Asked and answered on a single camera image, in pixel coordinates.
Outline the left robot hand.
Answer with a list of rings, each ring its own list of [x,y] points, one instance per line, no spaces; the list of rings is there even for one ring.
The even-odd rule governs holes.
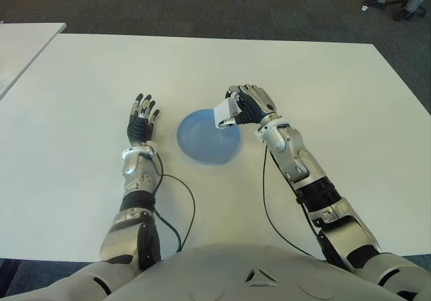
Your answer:
[[[152,139],[154,123],[160,114],[159,109],[154,110],[155,105],[156,101],[152,99],[151,94],[147,96],[139,94],[132,103],[127,125],[127,137],[131,145]]]

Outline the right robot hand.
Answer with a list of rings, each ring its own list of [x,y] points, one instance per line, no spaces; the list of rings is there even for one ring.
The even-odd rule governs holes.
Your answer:
[[[259,124],[265,117],[276,113],[273,100],[256,85],[230,86],[225,99],[213,108],[215,127]]]

